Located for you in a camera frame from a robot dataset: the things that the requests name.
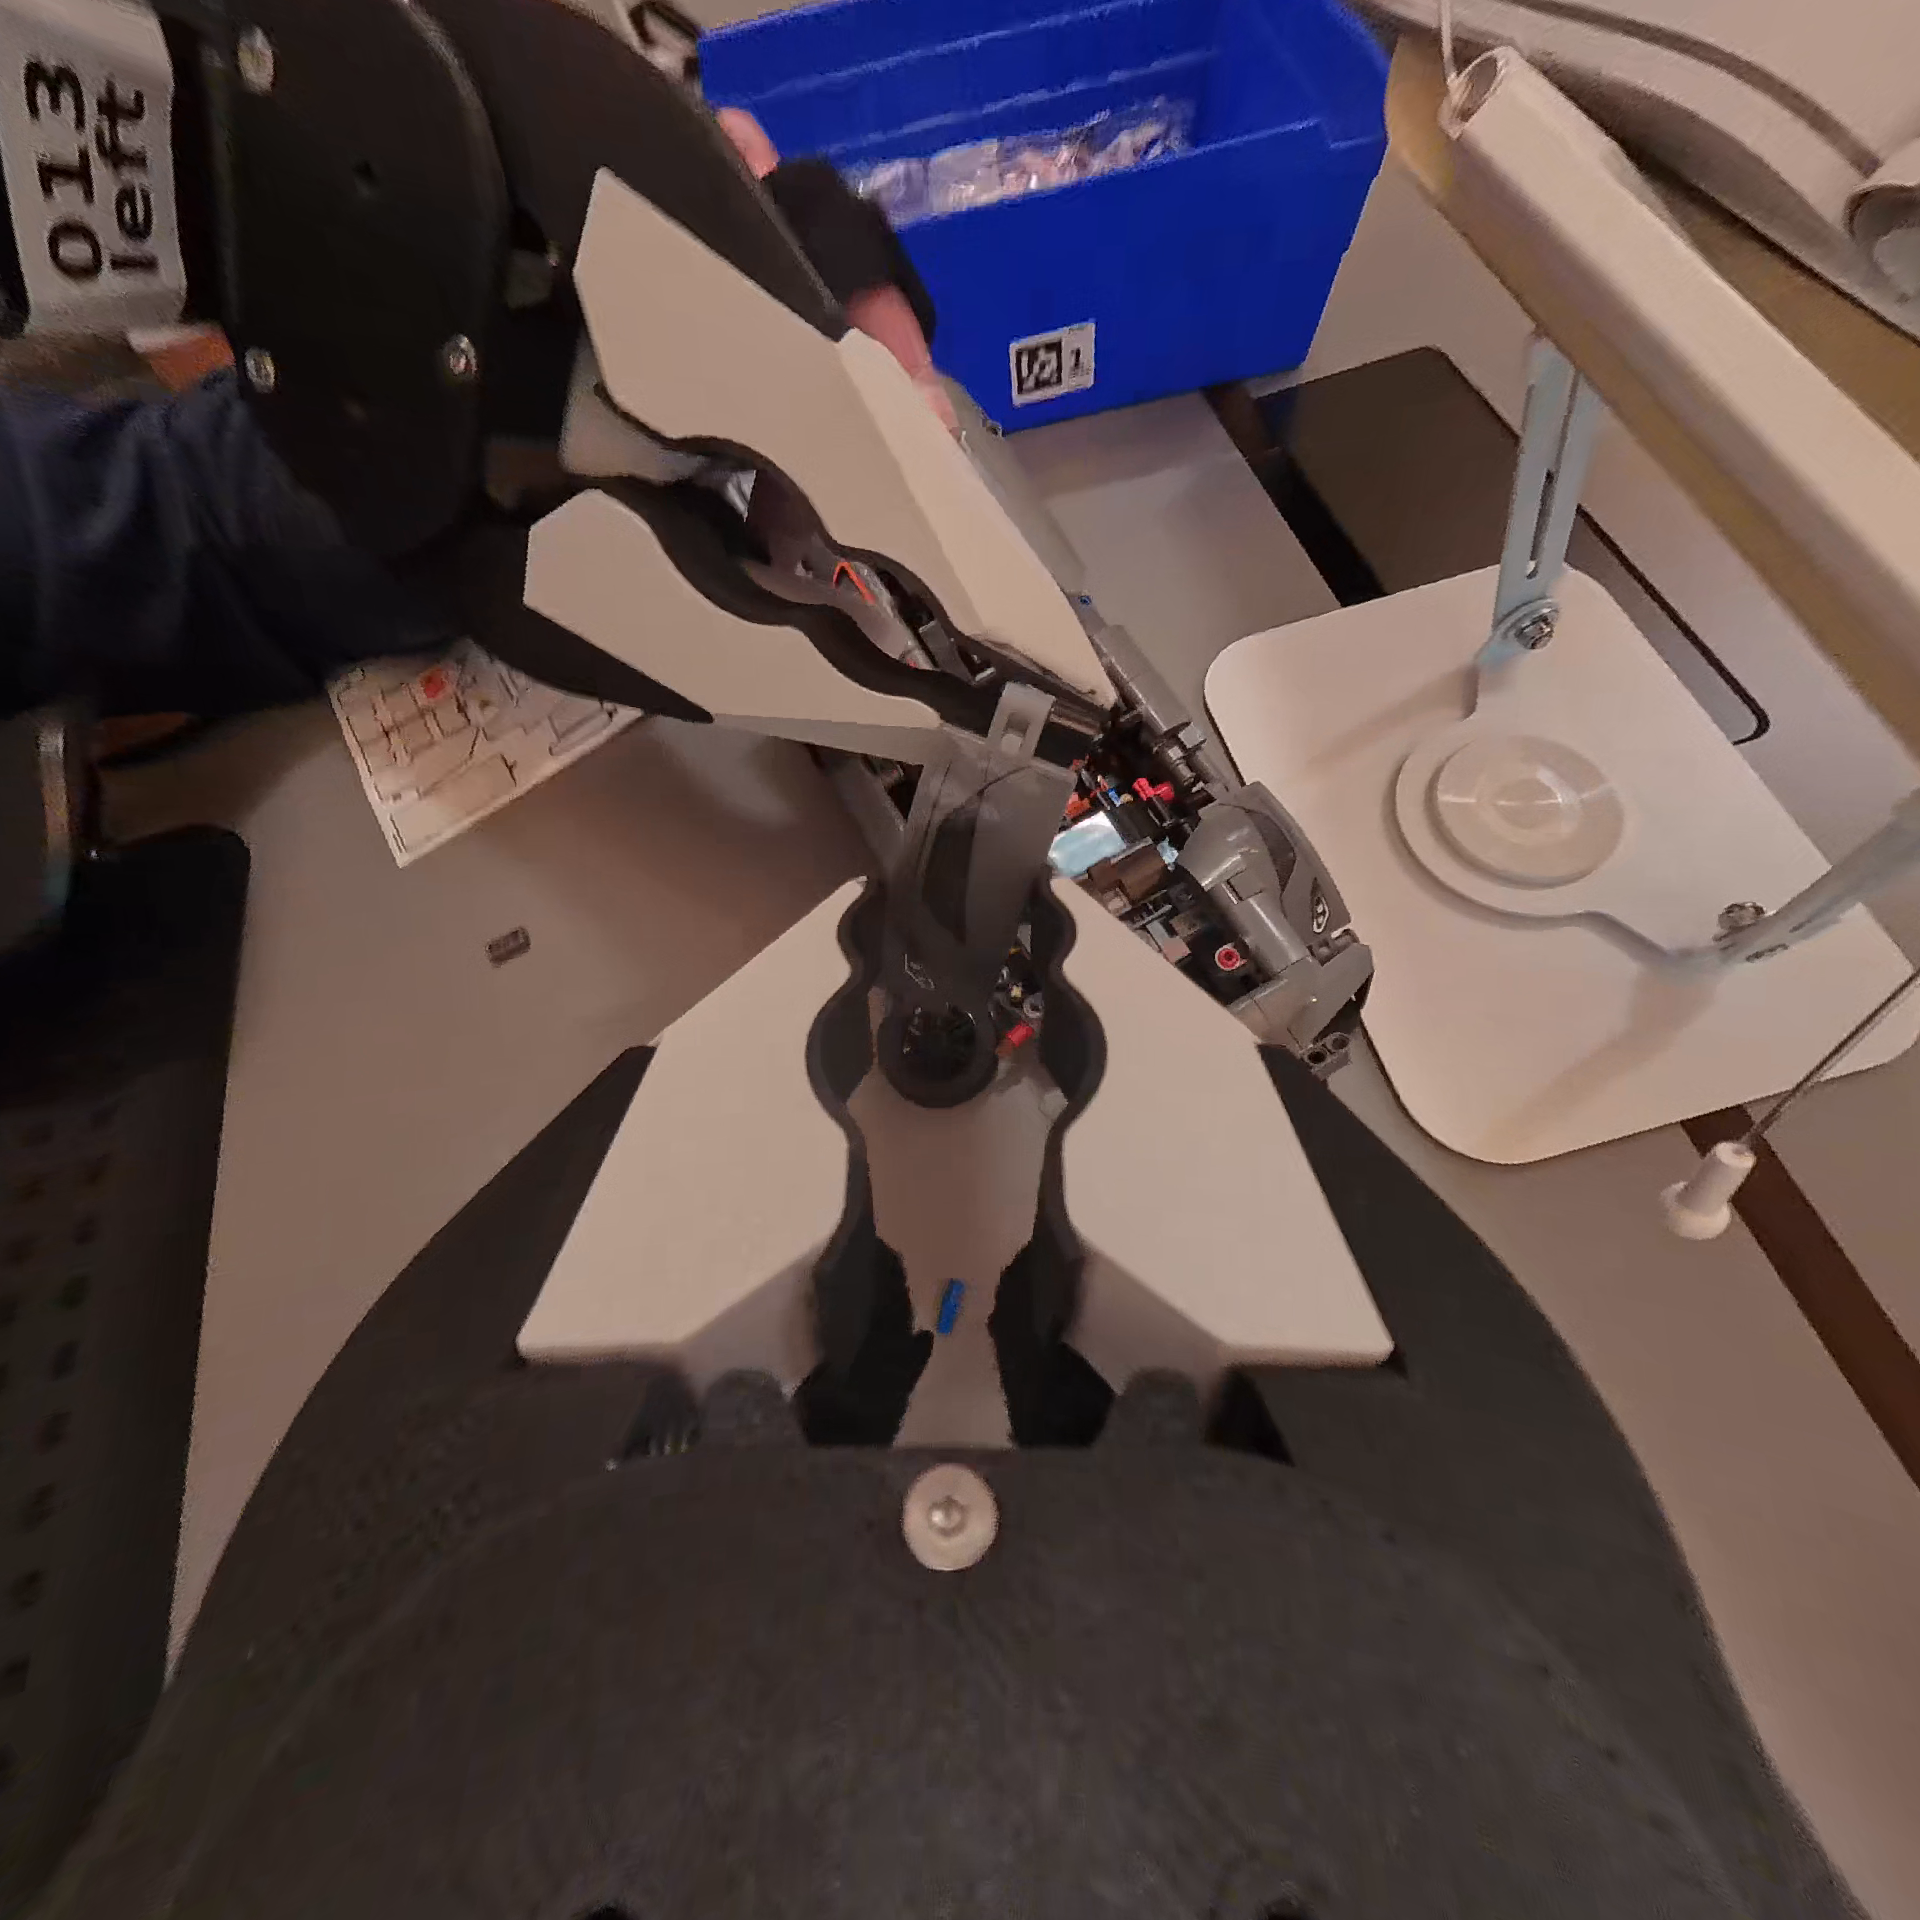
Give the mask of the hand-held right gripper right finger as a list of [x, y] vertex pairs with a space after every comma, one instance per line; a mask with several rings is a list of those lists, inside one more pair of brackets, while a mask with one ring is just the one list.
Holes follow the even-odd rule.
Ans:
[[1088, 1449], [1135, 1378], [1377, 1369], [1380, 1309], [1263, 1048], [1071, 882], [1029, 897], [1035, 1225], [998, 1276], [1018, 1449]]

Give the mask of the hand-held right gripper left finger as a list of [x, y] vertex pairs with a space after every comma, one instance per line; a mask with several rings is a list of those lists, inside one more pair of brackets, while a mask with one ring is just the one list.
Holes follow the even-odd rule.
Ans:
[[881, 882], [842, 882], [648, 1048], [514, 1324], [521, 1362], [774, 1378], [822, 1449], [902, 1431], [932, 1333], [856, 1125], [875, 969]]

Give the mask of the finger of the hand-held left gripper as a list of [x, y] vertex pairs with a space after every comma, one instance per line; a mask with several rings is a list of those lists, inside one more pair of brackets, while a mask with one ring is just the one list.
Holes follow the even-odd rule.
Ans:
[[875, 649], [875, 609], [781, 582], [671, 493], [571, 493], [539, 516], [521, 609], [722, 726], [781, 742], [986, 736], [998, 691]]
[[623, 416], [665, 443], [761, 458], [842, 551], [898, 565], [946, 629], [1115, 709], [1065, 584], [886, 343], [829, 336], [613, 170], [594, 170], [571, 291]]

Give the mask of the grey lego car model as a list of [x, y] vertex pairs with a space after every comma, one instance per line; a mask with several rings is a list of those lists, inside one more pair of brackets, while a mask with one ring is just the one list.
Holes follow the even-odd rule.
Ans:
[[1332, 1074], [1358, 1048], [1377, 958], [1358, 938], [1326, 864], [1263, 785], [1238, 775], [1162, 671], [1097, 609], [1081, 551], [1022, 475], [986, 467], [986, 490], [1061, 574], [1115, 679], [1115, 715], [1071, 769], [1051, 870], [1254, 1035]]

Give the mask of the person's left forearm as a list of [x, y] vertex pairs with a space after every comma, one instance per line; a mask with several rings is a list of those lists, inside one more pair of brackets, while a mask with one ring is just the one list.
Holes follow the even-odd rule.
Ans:
[[258, 437], [234, 375], [189, 395], [0, 405], [0, 715], [237, 718], [459, 629], [372, 565]]

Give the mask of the lego sticker sheet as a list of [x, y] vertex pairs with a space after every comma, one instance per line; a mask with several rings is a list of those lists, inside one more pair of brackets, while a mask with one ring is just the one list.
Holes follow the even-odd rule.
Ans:
[[643, 709], [539, 683], [470, 640], [350, 665], [323, 699], [396, 870], [415, 870], [643, 718]]

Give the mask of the lego instruction booklet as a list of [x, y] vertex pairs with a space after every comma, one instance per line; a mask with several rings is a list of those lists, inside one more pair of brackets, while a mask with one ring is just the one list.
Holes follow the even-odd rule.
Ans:
[[1527, 59], [1613, 147], [1695, 182], [1803, 267], [1920, 336], [1913, 0], [1358, 0], [1451, 63]]

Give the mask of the person's left hand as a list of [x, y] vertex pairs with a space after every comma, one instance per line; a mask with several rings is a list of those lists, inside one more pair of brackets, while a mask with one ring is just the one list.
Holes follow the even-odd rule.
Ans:
[[923, 326], [898, 280], [856, 291], [846, 326], [870, 335], [923, 395], [923, 407], [960, 437], [952, 395], [932, 367]]

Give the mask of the clear plastic bag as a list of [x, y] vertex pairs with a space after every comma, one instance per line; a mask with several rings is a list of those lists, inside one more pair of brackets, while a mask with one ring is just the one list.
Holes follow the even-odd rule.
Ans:
[[939, 156], [846, 162], [842, 180], [886, 224], [923, 224], [923, 218], [1125, 180], [1184, 147], [1190, 147], [1190, 98], [1155, 94], [1140, 106], [1115, 106], [1081, 130], [986, 134], [986, 144], [952, 144]]

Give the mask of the blue plastic bin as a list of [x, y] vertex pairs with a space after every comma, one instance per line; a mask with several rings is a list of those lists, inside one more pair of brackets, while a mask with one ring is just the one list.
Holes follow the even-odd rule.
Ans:
[[1380, 44], [1332, 0], [781, 10], [699, 79], [836, 170], [1171, 106], [1171, 156], [902, 224], [932, 360], [1001, 432], [1301, 367], [1380, 162]]

